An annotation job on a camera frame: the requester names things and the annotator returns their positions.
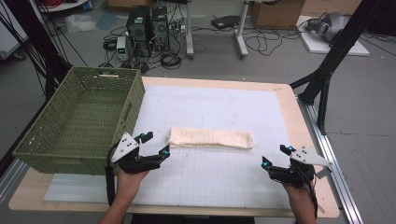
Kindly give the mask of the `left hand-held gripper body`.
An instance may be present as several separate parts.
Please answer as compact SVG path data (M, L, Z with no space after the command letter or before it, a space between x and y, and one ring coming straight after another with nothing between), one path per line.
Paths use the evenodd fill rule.
M114 168L111 163L117 164L121 170L128 174L158 169L161 165L151 160L153 155L147 157L139 155L140 145L134 141L134 137L125 132L120 141L107 153L107 172L113 173Z

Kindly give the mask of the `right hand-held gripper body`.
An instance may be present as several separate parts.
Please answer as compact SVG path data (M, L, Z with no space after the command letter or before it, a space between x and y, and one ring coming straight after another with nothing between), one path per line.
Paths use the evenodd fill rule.
M332 163L311 150L301 147L291 154L288 168L273 165L274 169L270 172L270 178L298 189L314 179L315 165L331 167Z

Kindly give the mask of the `green plastic woven basket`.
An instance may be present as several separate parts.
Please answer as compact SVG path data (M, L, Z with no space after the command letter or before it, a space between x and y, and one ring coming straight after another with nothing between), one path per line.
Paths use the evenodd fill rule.
M134 131L144 95L136 69L75 66L13 155L40 173L103 175L109 149Z

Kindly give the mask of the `cream towel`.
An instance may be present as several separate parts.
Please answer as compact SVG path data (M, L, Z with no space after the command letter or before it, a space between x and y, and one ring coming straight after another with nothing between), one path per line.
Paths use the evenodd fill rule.
M168 143L172 147L232 147L252 149L250 132L173 127Z

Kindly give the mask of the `person's right hand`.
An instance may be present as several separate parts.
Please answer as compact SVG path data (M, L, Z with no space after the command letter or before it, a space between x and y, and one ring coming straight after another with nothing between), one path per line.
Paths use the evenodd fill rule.
M296 189L294 186L288 184L283 184L283 188L287 192L291 207L299 208L313 205L310 192L307 188L301 187Z

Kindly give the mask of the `person's left hand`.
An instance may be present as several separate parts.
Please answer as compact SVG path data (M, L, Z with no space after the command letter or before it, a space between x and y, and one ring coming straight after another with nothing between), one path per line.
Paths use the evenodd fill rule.
M123 170L119 171L116 200L130 204L137 194L140 184L148 175L149 171L138 174L128 174Z

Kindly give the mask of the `white grid mat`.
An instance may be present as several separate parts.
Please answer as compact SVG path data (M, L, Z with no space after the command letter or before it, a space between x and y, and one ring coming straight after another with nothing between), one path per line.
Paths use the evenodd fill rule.
M290 139L274 92L148 85L134 132L153 137L141 154L162 149L174 127L246 131L253 147L171 148L144 178L134 204L288 208L287 193L262 169L263 158L289 164L279 149Z

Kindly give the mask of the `person's dark clothing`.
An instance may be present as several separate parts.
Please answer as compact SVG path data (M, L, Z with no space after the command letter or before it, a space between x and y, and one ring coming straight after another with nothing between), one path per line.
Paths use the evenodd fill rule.
M253 217L187 217L134 214L130 224L255 224Z

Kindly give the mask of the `grey bench power supply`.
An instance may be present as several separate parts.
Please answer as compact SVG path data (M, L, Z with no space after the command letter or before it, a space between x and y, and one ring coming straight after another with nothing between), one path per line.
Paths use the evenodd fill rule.
M116 50L118 57L122 62L126 62L129 59L127 38L125 36L119 36L117 38Z

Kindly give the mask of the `black tripod stand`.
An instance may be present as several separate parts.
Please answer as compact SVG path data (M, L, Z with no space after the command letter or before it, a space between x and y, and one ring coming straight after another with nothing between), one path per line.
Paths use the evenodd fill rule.
M320 94L317 125L322 134L326 134L325 119L332 75L347 56L348 48L359 39L369 21L375 16L385 2L386 0L361 0L361 3L351 16L345 29L333 44L336 45L339 50L330 51L313 73L290 84L292 89L306 84L304 91L298 95L298 99L306 105L313 105L316 97Z

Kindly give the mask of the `black computer tower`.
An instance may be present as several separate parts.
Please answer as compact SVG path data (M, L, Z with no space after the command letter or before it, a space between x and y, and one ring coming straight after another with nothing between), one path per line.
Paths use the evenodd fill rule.
M139 57L148 57L149 41L153 37L149 7L132 6L126 27L132 42L134 54Z
M151 10L151 20L156 48L160 51L168 51L170 46L167 7L154 7Z

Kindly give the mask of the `white floor board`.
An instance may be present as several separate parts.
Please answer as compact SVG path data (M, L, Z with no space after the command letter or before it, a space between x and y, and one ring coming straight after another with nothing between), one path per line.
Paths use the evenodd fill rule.
M330 44L314 31L307 31L306 25L309 20L309 16L300 16L296 23L298 30L301 32L301 39L307 51L316 54L328 54L330 51L339 50L336 45L330 47ZM346 55L367 57L370 55L370 52L360 41L356 41L348 48L348 53Z

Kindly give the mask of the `white power strip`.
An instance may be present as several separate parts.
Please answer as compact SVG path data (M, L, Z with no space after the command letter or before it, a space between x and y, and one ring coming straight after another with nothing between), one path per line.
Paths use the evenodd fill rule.
M168 29L174 31L176 33L185 34L186 33L186 26L181 24L170 24Z

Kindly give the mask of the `grey rounded device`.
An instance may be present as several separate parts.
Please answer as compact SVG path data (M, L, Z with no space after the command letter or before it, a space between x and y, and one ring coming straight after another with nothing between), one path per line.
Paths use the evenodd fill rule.
M326 42L332 43L344 30L349 18L340 12L324 12L321 16L309 19L306 25L307 31L314 31Z

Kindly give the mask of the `clear plastic sheet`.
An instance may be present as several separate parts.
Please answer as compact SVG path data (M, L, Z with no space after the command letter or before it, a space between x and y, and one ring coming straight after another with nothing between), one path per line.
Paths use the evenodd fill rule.
M89 15L71 15L65 18L68 33L89 32L96 28L96 23Z

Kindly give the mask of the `brown cardboard box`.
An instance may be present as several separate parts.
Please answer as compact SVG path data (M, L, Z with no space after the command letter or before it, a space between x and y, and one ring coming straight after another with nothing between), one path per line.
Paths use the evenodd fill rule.
M254 2L251 21L255 28L294 30L305 0L271 0Z

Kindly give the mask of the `flat black box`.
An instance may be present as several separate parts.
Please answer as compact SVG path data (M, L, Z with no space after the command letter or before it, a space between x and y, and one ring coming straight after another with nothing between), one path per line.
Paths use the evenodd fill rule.
M234 27L240 21L239 16L225 16L221 18L216 18L211 21L211 24L219 30Z

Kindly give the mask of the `aluminium rail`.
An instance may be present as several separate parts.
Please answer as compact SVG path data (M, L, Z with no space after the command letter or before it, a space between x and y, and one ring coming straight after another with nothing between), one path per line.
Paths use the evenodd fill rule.
M330 139L326 134L321 133L317 125L317 110L313 105L306 105L301 101L298 102L298 105L303 113L308 130L311 133L317 153L332 164L332 172L329 174L329 180L342 217L346 219L348 224L363 224L361 213L353 199L342 169L332 150Z
M0 206L4 203L18 180L24 176L29 166L18 159L14 160L0 177Z

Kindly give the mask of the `white desk frame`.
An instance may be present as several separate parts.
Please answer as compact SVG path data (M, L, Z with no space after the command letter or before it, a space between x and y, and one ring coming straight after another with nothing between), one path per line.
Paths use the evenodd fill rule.
M244 25L246 21L246 17L248 14L248 0L241 0L242 7L240 13L240 21L238 28L234 31L234 37L238 44L238 48L240 49L240 58L244 59L248 56L248 50L243 38ZM189 59L194 58L194 46L193 46L193 38L192 38L192 30L191 30L191 2L192 0L187 0L187 24L186 24L186 52Z

